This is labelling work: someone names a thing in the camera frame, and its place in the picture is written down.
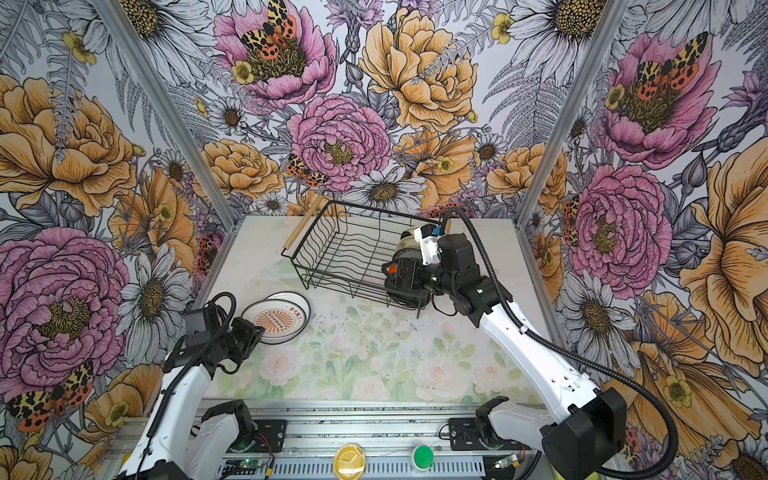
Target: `white daisy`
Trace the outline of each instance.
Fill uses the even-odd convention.
[[[262,215],[287,215],[288,200],[274,192],[262,195],[256,200],[256,210]]]
[[[518,41],[512,64],[527,62],[528,77],[543,65],[541,77],[554,75],[557,86],[568,83],[587,54],[606,0],[517,0],[509,34]]]
[[[475,151],[480,157],[482,163],[497,161],[498,158],[506,153],[507,142],[499,134],[480,134],[475,142]]]
[[[558,298],[558,316],[576,353],[609,368],[613,354],[624,374],[632,377],[640,359],[622,332],[633,330],[635,322],[628,312],[611,306],[613,299],[611,286],[602,285],[599,278],[586,271],[583,277],[568,273]],[[602,382],[610,379],[602,373],[597,377]]]
[[[722,480],[753,480],[768,476],[768,440],[764,436],[758,439],[747,435],[737,442],[739,456],[727,468],[720,472]]]
[[[125,333],[125,358],[136,366],[159,363],[181,334],[181,314],[190,299],[190,274],[176,260],[176,248],[163,243],[152,265],[147,254],[136,259],[138,283],[129,283],[120,292],[123,303],[115,335]]]
[[[349,182],[353,189],[342,195],[341,200],[366,207],[377,207],[401,214],[415,214],[422,207],[423,195],[414,195],[426,190],[424,177],[408,178],[405,167],[395,167],[387,175],[378,170],[362,175],[359,180]],[[349,208],[350,213],[373,215],[372,210]]]
[[[181,152],[172,148],[163,152],[157,159],[157,165],[163,169],[163,174],[179,188],[181,188],[182,181],[192,173]]]
[[[717,35],[728,18],[741,23],[754,8],[755,0],[653,0],[645,8],[650,15],[645,31],[658,31],[661,41],[672,36],[678,45],[702,31]]]
[[[534,205],[531,210],[531,216],[525,222],[525,232],[528,238],[536,238],[544,231],[544,225],[547,223],[547,215],[538,205]]]
[[[239,134],[247,126],[243,103],[235,97],[217,98],[208,105],[208,123],[229,135]]]
[[[59,0],[69,28],[83,37],[84,47],[107,52],[114,76],[123,78],[126,61],[94,8],[95,0]],[[204,49],[216,38],[208,33],[208,4],[198,0],[121,0],[134,30],[151,53],[157,71],[172,86],[191,78],[204,78],[203,64],[210,62]]]

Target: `daisy center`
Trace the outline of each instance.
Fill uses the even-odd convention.
[[[147,282],[144,294],[141,296],[141,312],[144,314],[144,318],[151,319],[160,313],[163,308],[164,297],[165,290],[163,290],[163,284],[160,280],[153,278]]]
[[[595,232],[592,237],[592,241],[594,241],[594,245],[597,247],[598,252],[610,253],[614,251],[614,247],[616,246],[615,232],[616,225],[608,223],[605,221],[605,215],[601,215],[600,218],[598,218],[598,231]]]
[[[768,480],[766,468],[750,455],[740,453],[731,465],[743,480]]]
[[[571,37],[589,37],[598,26],[605,0],[563,0],[554,26]]]
[[[172,163],[168,165],[168,173],[174,180],[181,181],[181,178],[184,176],[184,168],[179,164]]]
[[[587,124],[585,124],[585,122],[580,118],[577,118],[573,126],[571,127],[571,137],[572,138],[580,137],[586,130],[587,130]]]
[[[375,185],[371,188],[371,198],[377,201],[389,201],[400,192],[395,184]]]
[[[493,145],[484,145],[480,148],[478,154],[480,155],[480,160],[486,161],[496,155],[496,148]]]
[[[352,161],[352,149],[343,142],[337,141],[333,145],[326,142],[325,151],[331,156],[331,163],[334,165],[346,165]]]
[[[64,302],[53,303],[48,310],[51,312],[51,320],[40,325],[38,331],[49,339],[55,338],[59,333],[66,333],[70,339],[79,338],[91,320],[88,303],[76,296]]]
[[[128,417],[128,402],[121,400],[117,405],[113,405],[107,413],[107,418],[104,419],[104,423],[110,427],[122,427],[125,423],[125,419]]]
[[[240,123],[240,114],[237,110],[225,110],[224,122],[230,127],[236,127]]]
[[[157,31],[160,19],[149,0],[120,0],[120,4],[131,20],[131,25],[142,38],[147,38]]]
[[[595,333],[605,335],[611,329],[611,319],[608,318],[608,313],[595,300],[587,300],[584,304],[584,319]]]
[[[296,38],[286,40],[286,45],[280,48],[280,53],[274,60],[264,60],[260,55],[251,54],[248,57],[248,63],[251,65],[251,72],[255,79],[267,81],[270,78],[280,78],[283,75],[292,75],[301,78],[306,67],[306,53],[299,46]]]

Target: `purple flower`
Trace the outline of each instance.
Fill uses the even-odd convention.
[[[328,23],[333,30],[344,24],[361,25],[369,30],[382,21],[382,0],[328,0],[327,7],[331,12]]]
[[[310,170],[329,177],[326,186],[346,192],[350,181],[389,162],[386,126],[373,109],[337,94],[317,97],[286,125],[293,154]]]
[[[263,29],[266,8],[255,13],[248,7],[245,15],[233,11],[231,17],[214,19],[216,48],[223,52],[219,62],[232,71],[232,82],[245,89],[253,103],[247,107],[254,111],[308,101],[329,91],[336,80],[336,45],[331,34],[323,36],[306,7],[299,13],[289,0],[286,7],[296,21],[296,37],[279,47],[273,60],[250,53],[240,40],[249,31]]]
[[[0,393],[51,391],[90,361],[96,375],[123,349],[116,336],[128,269],[106,243],[73,228],[0,246]]]
[[[660,86],[646,99],[638,92],[637,68],[646,61],[663,65],[675,58],[686,45],[673,46],[670,38],[660,43],[658,36],[642,34],[619,61],[619,70],[608,79],[611,90],[604,99],[605,109],[592,122],[592,141],[608,151],[615,151],[627,162],[642,162],[651,170],[671,164],[707,129],[716,108],[707,108],[710,90],[720,69],[720,62],[710,65],[712,38],[694,65],[690,83],[676,90]]]
[[[669,256],[672,227],[663,212],[656,177],[638,165],[602,165],[579,197],[574,271],[600,278],[617,298],[639,295]]]
[[[401,7],[409,12],[418,10],[422,16],[434,15],[437,13],[437,0],[402,0]]]
[[[475,171],[472,173],[472,181],[484,183],[488,174],[497,168],[503,168],[502,163],[499,161],[489,161],[488,163],[480,165],[479,167],[475,168]]]

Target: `wire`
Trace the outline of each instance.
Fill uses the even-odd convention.
[[[445,427],[447,427],[447,426],[448,426],[448,424],[446,423],[445,425],[443,425],[442,427],[440,427],[440,430],[438,430],[438,431],[437,431],[437,436],[438,436],[438,438],[439,438],[439,439],[441,439],[441,440],[450,440],[450,439],[451,439],[451,435],[450,435],[450,434],[448,434],[448,438],[446,438],[446,437],[442,436],[442,430],[443,430]]]
[[[227,470],[222,476],[219,477],[219,480],[224,480],[226,477],[230,475],[238,475],[240,473],[250,473],[252,474],[255,468],[253,467],[235,467]]]
[[[475,226],[472,225],[472,222],[470,221],[467,214],[460,208],[456,208],[456,207],[449,208],[445,212],[445,215],[442,218],[442,223],[440,226],[440,234],[445,232],[445,226],[448,224],[448,221],[451,219],[451,216],[453,214],[456,214],[459,218],[462,219],[462,221],[464,222],[464,225],[466,225],[467,230],[469,231],[469,234],[472,236],[472,239],[475,241],[475,245],[478,248],[480,257],[482,257],[482,261],[485,264],[485,269],[488,272],[488,277],[491,279],[493,288],[494,290],[496,290],[496,294],[498,295],[498,298],[501,300],[500,304],[502,305],[504,312],[519,329],[522,329],[522,327],[524,326],[524,323],[515,315],[515,312],[512,311],[512,308],[509,306],[509,302],[506,302],[504,300],[505,297],[502,292],[502,285],[498,281],[496,272],[493,270],[493,265],[491,264],[491,259],[488,257],[488,252],[485,251],[485,247],[482,244],[482,240],[480,240],[480,236],[478,235],[477,230],[475,230]],[[654,465],[648,468],[639,470],[637,472],[622,472],[620,470],[612,470],[610,468],[600,467],[595,470],[597,473],[606,475],[609,477],[613,477],[613,478],[619,478],[620,480],[641,480],[644,478],[650,478],[650,477],[654,477],[655,475],[659,475],[661,472],[666,470],[670,465],[672,465],[672,462],[677,456],[677,449],[680,446],[680,438],[677,433],[677,425],[675,425],[674,418],[672,418],[672,415],[670,414],[667,407],[658,398],[656,398],[656,396],[653,393],[651,393],[649,390],[647,390],[645,387],[643,387],[639,383],[635,382],[633,379],[627,376],[621,375],[619,372],[609,369],[608,367],[602,366],[599,363],[593,362],[589,359],[585,359],[584,357],[576,353],[570,352],[569,350],[566,350],[560,347],[559,345],[547,340],[546,338],[544,338],[543,336],[539,335],[538,333],[534,332],[531,329],[525,329],[525,335],[530,336],[535,342],[547,347],[553,352],[559,353],[560,355],[566,358],[580,362],[592,369],[597,370],[600,373],[613,377],[619,382],[630,387],[631,389],[639,393],[641,396],[643,396],[648,402],[650,402],[651,405],[653,405],[654,408],[659,412],[659,415],[664,421],[664,425],[667,427],[667,449],[664,450],[664,454],[661,456],[658,462],[656,462]]]
[[[435,310],[437,310],[438,312],[442,313],[442,314],[443,314],[443,315],[445,315],[445,316],[454,316],[456,313],[458,313],[458,311],[457,311],[456,309],[453,309],[453,313],[445,313],[445,312],[443,312],[442,310],[440,310],[440,309],[437,307],[437,305],[435,305],[435,294],[434,294],[434,293],[432,294],[432,308],[434,308]]]
[[[531,466],[528,467],[525,470],[525,473],[520,475],[520,478],[517,478],[516,480],[528,480],[528,477],[531,476],[531,473],[536,469],[536,465],[538,465],[538,461],[541,459],[541,450],[536,452],[536,456],[531,460]]]
[[[234,375],[235,373],[237,373],[238,370],[240,370],[239,363],[235,366],[235,370],[227,370],[227,367],[224,366],[222,363],[218,363],[216,364],[216,366],[219,367],[221,371],[226,373],[227,375]]]
[[[222,297],[227,297],[228,299],[230,299],[231,305],[230,305],[229,313],[225,314],[224,309],[216,305],[216,301]],[[219,339],[219,337],[221,337],[221,335],[224,332],[226,332],[229,329],[230,322],[232,321],[232,318],[235,316],[235,308],[237,307],[237,301],[235,300],[235,296],[232,293],[222,292],[222,293],[218,293],[210,301],[208,301],[207,305],[216,306],[216,312],[219,318],[221,319],[221,326],[214,333],[214,335],[205,343],[205,345],[203,345],[203,348],[197,350],[195,354],[187,361],[187,363],[184,364],[184,367],[181,368],[181,371],[174,377],[173,380],[170,381],[170,384],[168,385],[168,387],[162,392],[163,399],[160,401],[160,406],[157,407],[157,414],[154,416],[154,419],[152,420],[152,424],[147,430],[147,446],[144,448],[144,454],[141,456],[141,460],[139,461],[139,468],[136,471],[137,476],[141,473],[141,464],[144,463],[144,458],[149,453],[149,445],[152,441],[152,438],[157,434],[157,430],[160,428],[160,424],[163,421],[163,416],[165,415],[165,411],[168,408],[168,403],[170,402],[170,398],[174,395],[176,387],[178,386],[179,383],[181,383],[181,380],[184,378],[184,376],[190,370],[192,370],[192,368],[203,358],[203,356],[208,351],[208,349],[214,343],[216,343],[216,341]],[[179,339],[179,341],[176,342],[178,346],[180,346],[180,340],[181,339]]]

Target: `black wire basket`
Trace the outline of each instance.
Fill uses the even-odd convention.
[[[439,226],[439,221],[330,200],[293,253],[287,253],[315,209],[310,205],[310,213],[293,231],[281,253],[290,259],[304,288],[327,288],[408,310],[421,310],[427,305],[431,299],[427,290],[393,288],[382,265],[392,261],[409,228]]]

